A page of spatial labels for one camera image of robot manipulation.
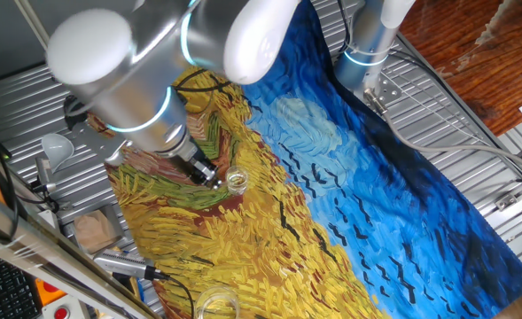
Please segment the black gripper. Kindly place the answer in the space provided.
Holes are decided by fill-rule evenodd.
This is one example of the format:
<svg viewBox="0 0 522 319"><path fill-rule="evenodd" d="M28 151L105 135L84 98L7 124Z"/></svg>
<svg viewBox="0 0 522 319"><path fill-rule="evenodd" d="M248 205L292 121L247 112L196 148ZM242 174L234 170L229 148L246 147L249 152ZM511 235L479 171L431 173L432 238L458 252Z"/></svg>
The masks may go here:
<svg viewBox="0 0 522 319"><path fill-rule="evenodd" d="M190 151L190 157L185 161L190 169L190 179L195 184L204 184L208 189L218 191L222 187L217 176L218 167L203 153L194 146Z"/></svg>

